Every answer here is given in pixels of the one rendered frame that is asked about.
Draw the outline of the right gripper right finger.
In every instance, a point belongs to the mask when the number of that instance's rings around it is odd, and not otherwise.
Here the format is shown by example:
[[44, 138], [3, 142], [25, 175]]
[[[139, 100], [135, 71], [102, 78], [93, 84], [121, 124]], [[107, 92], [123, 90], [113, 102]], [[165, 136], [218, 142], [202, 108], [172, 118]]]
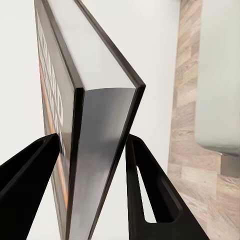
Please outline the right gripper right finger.
[[[129, 240], [210, 240], [145, 142], [125, 144]], [[156, 223], [145, 220], [139, 168]]]

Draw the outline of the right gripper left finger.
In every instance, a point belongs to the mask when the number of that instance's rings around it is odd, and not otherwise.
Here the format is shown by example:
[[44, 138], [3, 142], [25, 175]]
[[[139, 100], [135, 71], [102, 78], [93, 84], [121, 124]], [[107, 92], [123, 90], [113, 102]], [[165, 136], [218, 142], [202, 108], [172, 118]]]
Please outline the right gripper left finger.
[[53, 133], [0, 165], [0, 240], [27, 240], [59, 153]]

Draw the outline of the hardback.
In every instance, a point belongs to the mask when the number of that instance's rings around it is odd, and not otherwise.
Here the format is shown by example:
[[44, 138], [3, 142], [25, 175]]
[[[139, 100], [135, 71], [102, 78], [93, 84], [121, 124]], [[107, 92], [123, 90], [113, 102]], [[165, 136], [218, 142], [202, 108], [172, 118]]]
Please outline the hardback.
[[[91, 240], [146, 84], [81, 0], [34, 0], [60, 240]], [[44, 137], [43, 136], [43, 137]]]

